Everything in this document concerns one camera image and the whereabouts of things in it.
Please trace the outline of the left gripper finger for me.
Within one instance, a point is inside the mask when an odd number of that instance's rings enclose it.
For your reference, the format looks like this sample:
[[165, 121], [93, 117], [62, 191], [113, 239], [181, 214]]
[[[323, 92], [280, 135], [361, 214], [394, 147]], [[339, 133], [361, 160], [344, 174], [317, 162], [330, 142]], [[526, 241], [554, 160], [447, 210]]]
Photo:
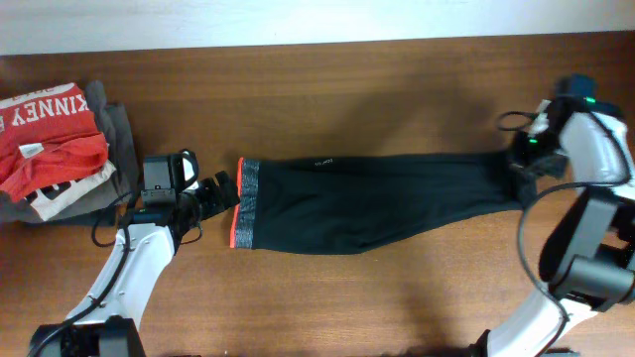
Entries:
[[197, 200], [199, 203], [201, 221], [225, 210], [220, 188], [212, 178], [205, 178], [199, 183]]
[[240, 203], [237, 183], [225, 171], [215, 174], [220, 201], [225, 208], [231, 208]]

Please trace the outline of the black leggings with red waistband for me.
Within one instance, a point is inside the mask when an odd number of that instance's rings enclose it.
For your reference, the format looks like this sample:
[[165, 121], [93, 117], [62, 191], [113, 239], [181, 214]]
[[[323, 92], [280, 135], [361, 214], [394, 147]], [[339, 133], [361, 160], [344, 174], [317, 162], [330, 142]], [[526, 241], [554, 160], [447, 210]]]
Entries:
[[242, 158], [229, 243], [359, 254], [475, 216], [522, 210], [536, 184], [503, 152], [282, 161]]

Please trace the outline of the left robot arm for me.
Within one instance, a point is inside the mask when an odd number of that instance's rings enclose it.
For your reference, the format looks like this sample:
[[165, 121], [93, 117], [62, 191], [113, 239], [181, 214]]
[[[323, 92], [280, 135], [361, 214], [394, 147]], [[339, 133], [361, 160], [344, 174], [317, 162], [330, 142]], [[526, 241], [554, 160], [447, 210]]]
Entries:
[[155, 284], [183, 244], [210, 217], [240, 202], [227, 172], [140, 192], [125, 212], [113, 250], [81, 302], [58, 324], [34, 332], [30, 356], [144, 356], [139, 326]]

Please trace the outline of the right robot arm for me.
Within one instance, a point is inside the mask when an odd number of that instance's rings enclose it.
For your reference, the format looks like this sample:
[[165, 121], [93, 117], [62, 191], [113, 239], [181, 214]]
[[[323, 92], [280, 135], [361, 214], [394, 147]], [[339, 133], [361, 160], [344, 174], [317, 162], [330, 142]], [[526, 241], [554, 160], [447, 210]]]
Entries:
[[584, 99], [546, 100], [513, 142], [523, 173], [572, 180], [577, 198], [543, 247], [534, 289], [506, 321], [486, 330], [469, 356], [552, 356], [578, 324], [634, 300], [634, 162], [619, 112]]

